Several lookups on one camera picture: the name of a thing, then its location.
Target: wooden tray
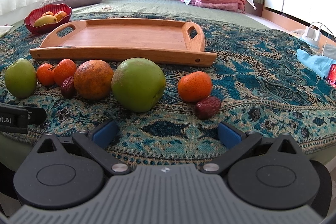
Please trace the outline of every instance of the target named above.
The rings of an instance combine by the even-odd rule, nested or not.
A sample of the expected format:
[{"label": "wooden tray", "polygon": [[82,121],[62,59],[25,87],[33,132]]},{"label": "wooden tray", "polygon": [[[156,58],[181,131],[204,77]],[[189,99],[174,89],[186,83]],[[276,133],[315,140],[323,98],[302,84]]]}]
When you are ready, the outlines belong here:
[{"label": "wooden tray", "polygon": [[[58,32],[73,29],[64,37]],[[192,30],[197,31],[194,38]],[[204,52],[202,28],[193,22],[159,19],[92,19],[71,21],[57,27],[39,48],[30,49],[35,60],[69,58],[124,61],[143,57],[161,64],[209,67],[217,57]]]}]

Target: paisley pattern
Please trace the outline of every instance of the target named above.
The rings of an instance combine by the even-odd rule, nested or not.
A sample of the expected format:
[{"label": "paisley pattern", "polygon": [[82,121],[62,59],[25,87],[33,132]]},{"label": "paisley pattern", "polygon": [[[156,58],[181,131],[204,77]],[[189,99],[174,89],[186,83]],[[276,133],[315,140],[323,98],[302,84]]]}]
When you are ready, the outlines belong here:
[{"label": "paisley pattern", "polygon": [[[125,110],[113,95],[95,103],[78,95],[68,100],[56,86],[47,89],[39,85],[32,96],[17,100],[4,85],[5,69],[21,57],[30,59],[37,68],[42,62],[32,60],[29,49],[38,47],[45,37],[34,36],[21,26],[1,41],[1,99],[9,104],[43,107],[48,118],[39,126],[30,126],[28,135],[3,134],[34,144],[45,132],[69,136],[77,130],[93,129],[112,117],[121,130],[108,151],[131,166],[187,162],[201,166],[226,151],[217,139],[220,121],[268,137],[288,132],[306,153],[336,142],[336,89],[297,61],[298,48],[310,50],[295,37],[278,30],[220,21],[113,10],[78,13],[72,20],[115,17],[192,20],[204,30],[206,51],[216,52],[218,58],[210,68],[160,65],[167,88],[159,103],[142,114]],[[115,69],[118,62],[110,65]],[[222,100],[220,112],[206,121],[196,118],[193,105],[181,101],[176,88],[182,76],[197,70],[210,75],[212,95]]]}]

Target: bed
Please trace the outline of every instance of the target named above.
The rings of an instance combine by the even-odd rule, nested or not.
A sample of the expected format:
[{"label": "bed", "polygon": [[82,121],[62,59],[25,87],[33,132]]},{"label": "bed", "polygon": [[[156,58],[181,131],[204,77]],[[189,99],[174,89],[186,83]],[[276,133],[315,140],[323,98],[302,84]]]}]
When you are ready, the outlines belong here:
[{"label": "bed", "polygon": [[[27,135],[1,133],[0,162],[16,170],[41,134],[70,136],[108,118],[120,127],[108,152],[133,167],[187,162],[200,167],[226,151],[216,137],[220,121],[267,137],[288,132],[309,158],[324,164],[336,155],[332,147],[336,142],[336,89],[296,60],[298,48],[310,51],[300,40],[243,14],[174,0],[109,0],[74,9],[71,20],[116,17],[194,21],[204,30],[206,51],[216,52],[218,58],[210,68],[160,65],[167,80],[165,94],[154,109],[143,114],[123,109],[112,95],[96,103],[79,96],[64,99],[55,86],[38,85],[32,96],[17,100],[5,88],[4,69],[18,58],[31,59],[29,49],[38,47],[45,37],[33,36],[19,26],[1,39],[0,98],[9,104],[43,107],[48,118],[39,126],[30,126]],[[41,64],[31,62],[36,68]],[[110,65],[115,69],[118,63]],[[212,95],[222,100],[220,112],[206,121],[198,120],[193,106],[182,102],[176,91],[178,80],[196,70],[211,76]]]}]

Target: smartphone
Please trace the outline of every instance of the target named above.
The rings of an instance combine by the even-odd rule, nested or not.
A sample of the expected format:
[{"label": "smartphone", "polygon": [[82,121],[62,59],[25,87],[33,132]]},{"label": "smartphone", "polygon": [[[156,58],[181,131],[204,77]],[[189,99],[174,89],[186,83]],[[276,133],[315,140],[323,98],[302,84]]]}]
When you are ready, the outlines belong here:
[{"label": "smartphone", "polygon": [[336,64],[332,64],[328,73],[327,82],[336,88]]}]

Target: red bowl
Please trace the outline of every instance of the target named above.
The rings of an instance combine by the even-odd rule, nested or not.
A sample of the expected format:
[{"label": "red bowl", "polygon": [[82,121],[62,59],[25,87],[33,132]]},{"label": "red bowl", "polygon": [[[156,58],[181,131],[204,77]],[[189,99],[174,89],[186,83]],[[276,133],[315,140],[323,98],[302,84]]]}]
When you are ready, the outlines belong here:
[{"label": "red bowl", "polygon": [[[40,27],[34,27],[35,21],[39,19],[43,15],[43,13],[49,12],[49,11],[53,12],[54,14],[60,11],[64,11],[67,13],[67,16],[63,17],[57,23],[45,24]],[[72,8],[64,3],[47,4],[41,8],[31,11],[30,14],[25,18],[25,26],[33,34],[45,34],[45,33],[51,32],[52,30],[56,29],[58,26],[69,22],[71,14],[72,14]]]}]

